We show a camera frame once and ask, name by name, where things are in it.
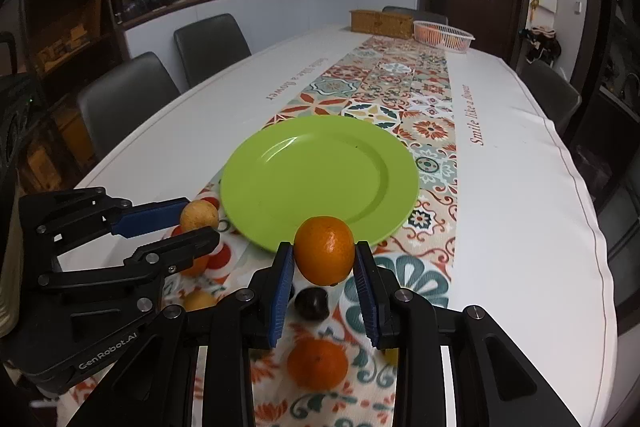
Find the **small yellow-brown fruit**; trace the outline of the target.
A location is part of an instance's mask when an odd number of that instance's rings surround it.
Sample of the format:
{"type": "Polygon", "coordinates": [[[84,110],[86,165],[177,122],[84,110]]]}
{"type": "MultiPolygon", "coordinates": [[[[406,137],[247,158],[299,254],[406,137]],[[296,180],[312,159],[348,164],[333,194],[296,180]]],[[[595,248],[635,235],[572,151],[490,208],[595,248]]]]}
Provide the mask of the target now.
{"type": "Polygon", "coordinates": [[[201,228],[216,229],[218,225],[218,210],[211,202],[205,199],[189,202],[180,213],[180,228],[183,233],[201,228]]]}

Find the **orange tangerine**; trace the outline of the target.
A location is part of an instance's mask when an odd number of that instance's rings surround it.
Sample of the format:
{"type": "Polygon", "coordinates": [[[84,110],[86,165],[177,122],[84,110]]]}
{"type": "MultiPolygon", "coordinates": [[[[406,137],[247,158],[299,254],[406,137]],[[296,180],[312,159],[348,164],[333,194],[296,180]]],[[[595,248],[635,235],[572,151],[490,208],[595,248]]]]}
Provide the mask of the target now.
{"type": "Polygon", "coordinates": [[[352,271],[355,239],[340,219],[309,218],[298,228],[293,247],[299,272],[314,285],[334,286],[352,271]]]}
{"type": "Polygon", "coordinates": [[[207,265],[207,256],[198,257],[193,260],[193,265],[191,265],[190,268],[182,270],[180,274],[183,277],[192,277],[192,279],[196,279],[205,272],[205,270],[207,269],[207,265]]]}
{"type": "Polygon", "coordinates": [[[286,360],[288,376],[301,388],[328,391],[346,377],[349,361],[345,349],[330,340],[299,340],[286,360]]]}

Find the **small yellow fruit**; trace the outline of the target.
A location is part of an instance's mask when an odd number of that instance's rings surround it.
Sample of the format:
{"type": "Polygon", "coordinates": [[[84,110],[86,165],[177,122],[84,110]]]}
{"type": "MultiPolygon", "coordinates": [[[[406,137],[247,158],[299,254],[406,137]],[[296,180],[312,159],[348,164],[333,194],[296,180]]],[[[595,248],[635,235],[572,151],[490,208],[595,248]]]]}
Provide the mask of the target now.
{"type": "Polygon", "coordinates": [[[215,306],[217,299],[214,295],[203,289],[195,289],[182,299],[182,306],[186,311],[196,311],[215,306]]]}

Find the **grey chair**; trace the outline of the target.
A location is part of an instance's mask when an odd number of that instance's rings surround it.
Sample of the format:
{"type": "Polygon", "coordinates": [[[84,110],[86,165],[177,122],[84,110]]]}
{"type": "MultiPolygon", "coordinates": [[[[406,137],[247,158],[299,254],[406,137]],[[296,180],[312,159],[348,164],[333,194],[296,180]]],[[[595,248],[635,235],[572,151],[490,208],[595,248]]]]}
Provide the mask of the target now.
{"type": "Polygon", "coordinates": [[[235,18],[224,13],[174,32],[190,88],[252,54],[235,18]]]}
{"type": "Polygon", "coordinates": [[[543,61],[526,62],[521,80],[562,135],[582,103],[578,91],[543,61]]]}
{"type": "Polygon", "coordinates": [[[414,20],[423,20],[424,22],[447,25],[448,17],[446,15],[437,14],[428,11],[420,11],[402,8],[401,6],[384,6],[383,12],[398,13],[411,16],[414,20]]]}
{"type": "Polygon", "coordinates": [[[96,158],[103,159],[180,92],[153,52],[113,68],[77,97],[96,158]]]}

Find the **dark purple plum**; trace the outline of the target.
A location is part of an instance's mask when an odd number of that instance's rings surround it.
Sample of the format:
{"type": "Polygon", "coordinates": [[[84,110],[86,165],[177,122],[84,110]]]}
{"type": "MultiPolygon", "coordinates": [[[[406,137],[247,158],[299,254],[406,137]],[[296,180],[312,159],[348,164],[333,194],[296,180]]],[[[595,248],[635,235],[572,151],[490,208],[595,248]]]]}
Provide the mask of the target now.
{"type": "Polygon", "coordinates": [[[330,312],[328,293],[323,287],[306,287],[296,295],[294,308],[297,314],[305,321],[324,321],[330,312]]]}

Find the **green plastic plate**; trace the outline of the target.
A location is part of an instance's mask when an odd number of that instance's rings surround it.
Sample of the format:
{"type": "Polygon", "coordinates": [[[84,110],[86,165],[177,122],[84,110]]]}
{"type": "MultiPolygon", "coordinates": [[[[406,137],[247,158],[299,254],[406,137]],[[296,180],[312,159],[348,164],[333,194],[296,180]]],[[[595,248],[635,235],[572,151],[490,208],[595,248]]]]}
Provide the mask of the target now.
{"type": "Polygon", "coordinates": [[[221,170],[220,202],[250,242],[275,251],[309,218],[330,216],[375,245],[419,196],[416,164],[390,132],[347,116],[307,116],[259,130],[221,170]]]}

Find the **brown woven box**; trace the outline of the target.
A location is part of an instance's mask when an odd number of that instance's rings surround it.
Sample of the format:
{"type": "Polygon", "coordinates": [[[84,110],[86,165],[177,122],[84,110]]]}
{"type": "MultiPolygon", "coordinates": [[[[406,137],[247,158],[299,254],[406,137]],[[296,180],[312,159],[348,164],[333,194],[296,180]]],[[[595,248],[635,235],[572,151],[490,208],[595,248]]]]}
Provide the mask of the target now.
{"type": "Polygon", "coordinates": [[[411,39],[413,18],[410,15],[395,12],[352,10],[350,29],[353,32],[372,36],[411,39]]]}

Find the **white plastic fruit basket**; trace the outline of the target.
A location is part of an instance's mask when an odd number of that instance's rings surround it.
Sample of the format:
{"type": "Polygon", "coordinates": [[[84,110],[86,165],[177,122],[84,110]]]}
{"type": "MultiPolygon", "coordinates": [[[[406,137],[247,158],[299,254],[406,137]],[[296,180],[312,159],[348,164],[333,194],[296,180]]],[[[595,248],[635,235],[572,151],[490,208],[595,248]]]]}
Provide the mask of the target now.
{"type": "Polygon", "coordinates": [[[415,20],[413,38],[435,49],[465,53],[475,37],[469,32],[445,24],[415,20]]]}

